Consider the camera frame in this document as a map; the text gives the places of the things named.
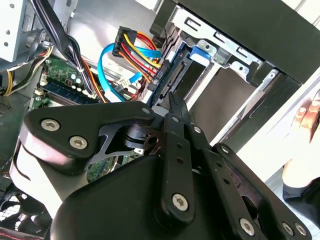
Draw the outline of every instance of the motherboard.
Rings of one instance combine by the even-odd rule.
[[[42,68],[29,111],[40,108],[98,104],[96,95],[85,90],[81,74],[62,59],[48,58]],[[91,183],[122,165],[142,156],[143,151],[132,150],[125,156],[111,156],[88,167],[87,180]]]

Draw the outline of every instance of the cable bundle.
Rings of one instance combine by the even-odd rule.
[[[81,57],[79,44],[73,37],[66,34],[48,0],[30,0],[30,2],[43,29],[52,40],[54,46],[80,72],[87,92],[93,96],[97,94],[101,101],[106,103],[106,99],[95,82],[89,66]]]
[[[155,43],[145,34],[138,32],[137,38],[151,50],[157,50]],[[151,79],[157,74],[161,65],[156,61],[150,60],[137,49],[129,40],[127,34],[124,34],[124,39],[125,41],[121,43],[121,52],[119,54],[151,83]]]
[[[39,67],[41,66],[41,64],[43,64],[47,58],[50,57],[52,51],[53,51],[53,47],[50,47],[47,49],[47,51],[43,54],[40,54],[38,59],[34,60],[34,62],[31,65],[31,68],[28,72],[28,74],[26,75],[26,77],[19,82],[16,86],[13,86],[14,83],[14,77],[13,77],[13,72],[12,70],[8,69],[7,70],[7,74],[8,74],[8,87],[6,88],[5,92],[3,92],[1,95],[8,97],[11,94],[25,88],[30,81],[33,79],[33,77],[35,76],[35,74],[37,73]]]

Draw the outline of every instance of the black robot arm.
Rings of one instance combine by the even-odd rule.
[[[183,101],[171,94],[169,103],[165,116],[138,101],[27,114],[10,174],[50,208],[50,239],[312,239],[227,145],[208,144]],[[134,148],[144,156],[83,183],[89,164]],[[39,183],[35,171],[62,204],[27,187]]]

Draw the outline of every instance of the gray panel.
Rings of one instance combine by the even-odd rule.
[[[102,49],[114,43],[119,26],[149,34],[156,14],[135,0],[78,0],[69,33],[81,54],[98,62]]]
[[[0,96],[0,167],[13,154],[28,102],[19,94]]]
[[[221,69],[191,108],[195,123],[210,142],[254,92],[231,69]]]

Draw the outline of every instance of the human hand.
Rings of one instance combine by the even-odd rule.
[[[310,106],[299,109],[289,134],[291,160],[284,166],[282,179],[292,188],[308,186],[320,177],[320,126],[317,118],[320,98],[315,97]]]

